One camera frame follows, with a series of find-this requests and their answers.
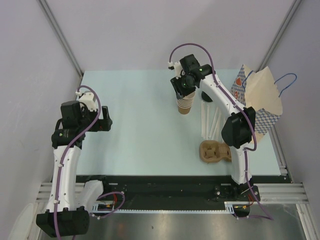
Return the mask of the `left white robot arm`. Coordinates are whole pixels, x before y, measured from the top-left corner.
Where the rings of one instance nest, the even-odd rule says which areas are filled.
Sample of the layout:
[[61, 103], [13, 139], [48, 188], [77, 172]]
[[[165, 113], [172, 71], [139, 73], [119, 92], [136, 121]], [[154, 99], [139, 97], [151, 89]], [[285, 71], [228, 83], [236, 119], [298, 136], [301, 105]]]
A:
[[51, 238], [84, 235], [90, 213], [98, 199], [110, 196], [111, 188], [100, 180], [85, 183], [76, 194], [76, 171], [86, 132], [110, 131], [113, 121], [107, 106], [90, 109], [89, 104], [73, 100], [60, 107], [51, 142], [54, 171], [49, 200], [44, 213], [36, 216], [36, 225]]

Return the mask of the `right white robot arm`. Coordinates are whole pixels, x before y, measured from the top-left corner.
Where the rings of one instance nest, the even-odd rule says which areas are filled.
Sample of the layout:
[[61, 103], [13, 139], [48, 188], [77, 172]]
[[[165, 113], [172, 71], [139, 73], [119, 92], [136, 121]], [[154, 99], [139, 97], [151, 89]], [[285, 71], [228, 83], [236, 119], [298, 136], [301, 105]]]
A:
[[226, 122], [221, 130], [223, 141], [231, 153], [233, 186], [231, 196], [242, 201], [252, 190], [249, 170], [249, 143], [255, 141], [256, 111], [236, 100], [219, 80], [212, 64], [200, 65], [193, 54], [177, 62], [168, 62], [168, 68], [175, 72], [170, 80], [178, 100], [201, 90], [219, 107]]

